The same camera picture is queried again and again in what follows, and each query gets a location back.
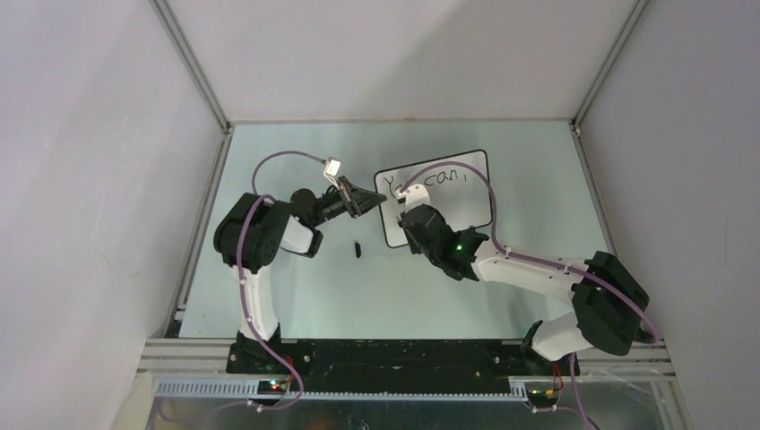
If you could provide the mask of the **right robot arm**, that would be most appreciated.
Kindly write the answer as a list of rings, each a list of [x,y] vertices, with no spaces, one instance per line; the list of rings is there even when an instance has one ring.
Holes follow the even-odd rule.
[[[625,356],[634,343],[647,340],[641,325],[649,296],[613,254],[549,260],[500,249],[475,228],[453,230],[426,204],[405,211],[399,225],[411,252],[452,279],[504,283],[570,306],[553,320],[534,323],[525,335],[521,360],[532,374],[545,374],[580,350]]]

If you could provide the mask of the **black framed whiteboard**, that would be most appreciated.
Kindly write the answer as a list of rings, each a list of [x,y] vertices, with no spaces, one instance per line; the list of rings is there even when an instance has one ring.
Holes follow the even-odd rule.
[[[396,200],[403,186],[413,176],[415,183],[426,187],[432,205],[445,217],[453,230],[482,228],[492,223],[488,188],[480,179],[488,176],[488,154],[477,149],[453,156],[432,159],[375,173],[376,191],[387,200],[380,206],[386,245],[406,246],[407,239],[397,224],[404,205]]]

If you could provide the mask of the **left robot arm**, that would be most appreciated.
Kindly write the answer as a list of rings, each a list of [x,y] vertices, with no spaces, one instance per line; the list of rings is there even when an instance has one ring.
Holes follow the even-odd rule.
[[[280,327],[270,274],[278,252],[312,258],[324,239],[320,226],[343,214],[359,218],[386,200],[341,176],[321,195],[300,188],[287,201],[243,193],[222,219],[213,247],[237,278],[242,307],[238,332],[258,340],[248,360],[260,372],[272,373],[283,361],[282,347],[270,340]]]

